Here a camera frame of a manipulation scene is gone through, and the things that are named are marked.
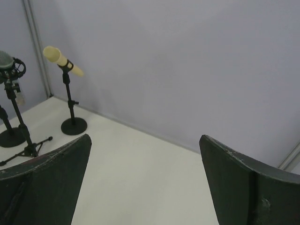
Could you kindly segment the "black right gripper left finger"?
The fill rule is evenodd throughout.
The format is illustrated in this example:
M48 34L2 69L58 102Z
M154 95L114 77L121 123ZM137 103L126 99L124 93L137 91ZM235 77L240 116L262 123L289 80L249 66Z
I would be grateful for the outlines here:
M1 170L2 225L69 225L88 164L84 134L39 157Z

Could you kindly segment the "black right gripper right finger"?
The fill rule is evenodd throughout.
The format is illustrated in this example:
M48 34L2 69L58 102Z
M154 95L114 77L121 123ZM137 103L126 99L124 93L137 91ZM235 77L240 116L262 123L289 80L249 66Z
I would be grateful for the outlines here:
M202 135L202 163L221 225L298 225L300 177Z

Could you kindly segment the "black tripod shock-mount stand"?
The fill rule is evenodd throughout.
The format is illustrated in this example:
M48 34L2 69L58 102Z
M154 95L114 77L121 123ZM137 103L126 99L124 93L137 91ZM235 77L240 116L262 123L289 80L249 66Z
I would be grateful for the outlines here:
M19 125L18 128L22 132L22 134L23 134L23 136L25 138L25 141L27 143L27 146L24 148L23 151L17 153L16 155L10 157L7 160L1 161L1 163L0 163L1 166L6 165L7 162L13 160L16 157L31 157L31 158L38 157L40 149L42 148L43 144L45 142L51 141L53 139L53 137L50 136L47 139L42 140L42 141L40 141L38 143L33 143L32 142L31 137L30 137L30 132L29 132L27 126L25 125L24 121L23 121L23 118L22 118L22 115L20 113L18 104L16 102L16 95L15 95L15 93L13 92L13 90L12 90L11 87L5 86L5 84L4 84L4 87L5 87L5 91L6 91L7 97L8 97L9 100L11 100L12 105L13 105L14 110L15 110L15 113L17 115L17 118L18 118L18 120L20 122L20 125Z

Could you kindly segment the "glitter rhinestone microphone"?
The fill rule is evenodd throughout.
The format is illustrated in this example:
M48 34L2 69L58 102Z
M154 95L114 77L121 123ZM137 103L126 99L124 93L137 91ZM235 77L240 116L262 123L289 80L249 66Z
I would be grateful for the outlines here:
M25 104L24 95L19 84L19 79L25 73L26 66L20 59L10 56L5 51L0 52L0 83L12 88L18 105Z

